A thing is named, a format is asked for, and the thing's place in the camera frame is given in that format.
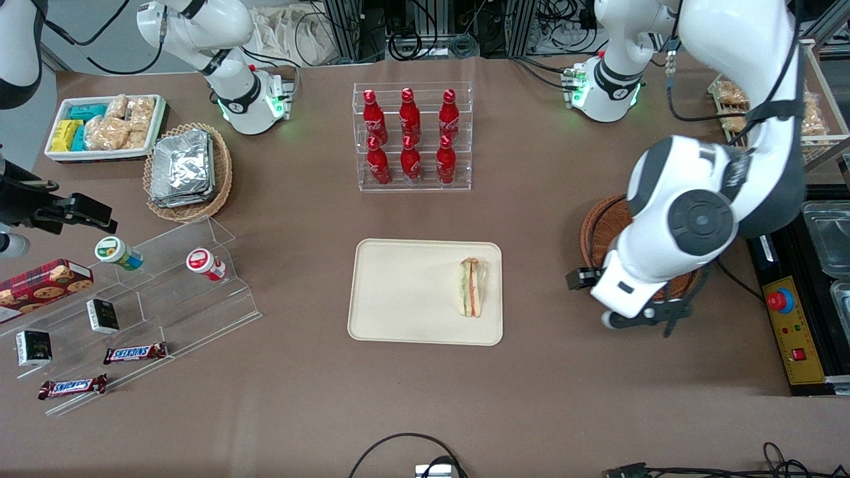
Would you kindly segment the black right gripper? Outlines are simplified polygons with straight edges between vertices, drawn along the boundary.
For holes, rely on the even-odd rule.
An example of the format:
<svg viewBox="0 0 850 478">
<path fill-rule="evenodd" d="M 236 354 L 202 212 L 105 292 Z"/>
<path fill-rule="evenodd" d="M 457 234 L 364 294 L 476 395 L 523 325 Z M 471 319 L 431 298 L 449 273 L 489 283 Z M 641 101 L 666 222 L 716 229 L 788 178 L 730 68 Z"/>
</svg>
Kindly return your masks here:
<svg viewBox="0 0 850 478">
<path fill-rule="evenodd" d="M 61 234 L 64 221 L 73 226 L 89 226 L 116 233 L 118 222 L 113 209 L 81 193 L 67 199 L 53 195 L 60 188 L 54 181 L 43 181 L 33 173 L 1 160 L 1 221 L 4 226 L 40 229 Z"/>
</svg>

